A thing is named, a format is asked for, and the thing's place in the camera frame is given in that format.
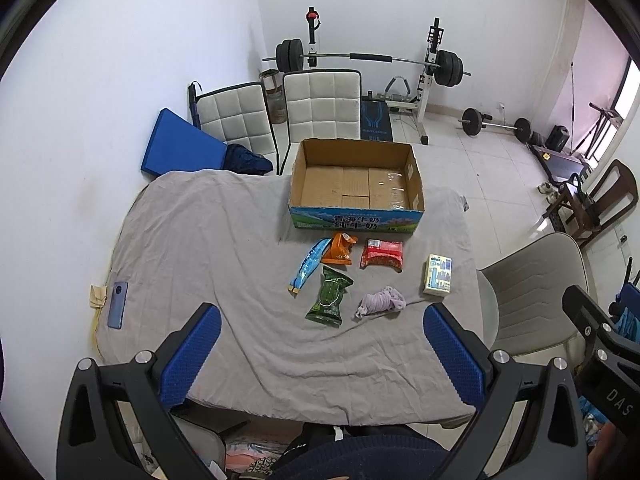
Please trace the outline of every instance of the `smartphone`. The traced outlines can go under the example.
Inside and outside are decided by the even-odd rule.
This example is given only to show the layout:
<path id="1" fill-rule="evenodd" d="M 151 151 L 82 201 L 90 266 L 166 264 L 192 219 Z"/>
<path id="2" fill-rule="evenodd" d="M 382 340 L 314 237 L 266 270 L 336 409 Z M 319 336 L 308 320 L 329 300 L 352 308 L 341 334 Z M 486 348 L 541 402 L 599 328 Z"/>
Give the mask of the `smartphone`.
<path id="1" fill-rule="evenodd" d="M 111 303 L 109 305 L 109 317 L 107 326 L 109 328 L 122 328 L 122 316 L 124 315 L 124 302 L 127 297 L 127 282 L 115 282 L 111 289 Z"/>

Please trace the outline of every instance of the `metal screw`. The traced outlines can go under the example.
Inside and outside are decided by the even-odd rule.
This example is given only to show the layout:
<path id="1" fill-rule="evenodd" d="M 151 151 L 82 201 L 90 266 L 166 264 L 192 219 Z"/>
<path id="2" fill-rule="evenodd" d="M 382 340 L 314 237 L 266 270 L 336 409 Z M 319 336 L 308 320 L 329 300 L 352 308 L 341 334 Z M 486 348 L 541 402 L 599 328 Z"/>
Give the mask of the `metal screw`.
<path id="1" fill-rule="evenodd" d="M 494 359 L 499 363 L 505 364 L 505 362 L 511 359 L 511 357 L 509 357 L 509 354 L 507 354 L 507 352 L 505 352 L 504 350 L 496 350 L 494 352 Z"/>
<path id="2" fill-rule="evenodd" d="M 554 359 L 554 366 L 558 370 L 564 370 L 566 368 L 566 361 L 564 359 L 562 359 L 561 357 L 556 357 Z"/>
<path id="3" fill-rule="evenodd" d="M 153 354 L 149 350 L 141 350 L 136 354 L 136 362 L 140 364 L 148 363 L 152 357 Z"/>
<path id="4" fill-rule="evenodd" d="M 84 359 L 80 359 L 79 363 L 78 363 L 78 370 L 88 370 L 89 368 L 91 368 L 91 365 L 94 362 L 91 361 L 91 359 L 89 359 L 88 357 L 85 357 Z"/>

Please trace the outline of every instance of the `red snack bag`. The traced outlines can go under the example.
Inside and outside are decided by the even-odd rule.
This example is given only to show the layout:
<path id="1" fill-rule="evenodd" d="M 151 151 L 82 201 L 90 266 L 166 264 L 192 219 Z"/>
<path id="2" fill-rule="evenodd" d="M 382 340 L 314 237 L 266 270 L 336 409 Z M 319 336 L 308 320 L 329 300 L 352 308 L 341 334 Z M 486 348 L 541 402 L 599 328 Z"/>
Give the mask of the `red snack bag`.
<path id="1" fill-rule="evenodd" d="M 385 242 L 384 240 L 367 240 L 362 251 L 360 268 L 368 265 L 384 265 L 402 272 L 402 242 Z"/>

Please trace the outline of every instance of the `orange snack bag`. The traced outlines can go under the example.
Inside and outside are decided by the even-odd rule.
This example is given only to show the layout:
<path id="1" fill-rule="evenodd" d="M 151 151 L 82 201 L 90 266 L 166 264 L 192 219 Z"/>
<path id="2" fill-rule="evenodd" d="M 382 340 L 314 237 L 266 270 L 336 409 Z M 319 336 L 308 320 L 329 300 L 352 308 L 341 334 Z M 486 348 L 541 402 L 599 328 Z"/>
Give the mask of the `orange snack bag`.
<path id="1" fill-rule="evenodd" d="M 336 233 L 331 245 L 320 261 L 324 264 L 351 265 L 351 246 L 357 241 L 358 239 L 355 236 L 349 236 L 347 233 Z"/>

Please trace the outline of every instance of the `dumbbell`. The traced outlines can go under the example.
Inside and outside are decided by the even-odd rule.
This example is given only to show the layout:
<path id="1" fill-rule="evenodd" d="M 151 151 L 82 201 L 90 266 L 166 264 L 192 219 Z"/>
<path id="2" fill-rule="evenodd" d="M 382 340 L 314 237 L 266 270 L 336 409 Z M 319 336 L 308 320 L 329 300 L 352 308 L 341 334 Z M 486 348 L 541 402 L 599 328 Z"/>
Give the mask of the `dumbbell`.
<path id="1" fill-rule="evenodd" d="M 462 123 L 462 129 L 470 137 L 475 137 L 480 133 L 480 130 L 482 128 L 485 128 L 487 126 L 495 126 L 497 128 L 504 128 L 506 130 L 514 130 L 516 138 L 523 144 L 531 141 L 531 123 L 525 118 L 519 118 L 513 126 L 485 122 L 491 120 L 493 120 L 491 115 L 481 114 L 475 108 L 467 108 L 462 114 L 462 119 L 458 119 L 458 122 Z"/>

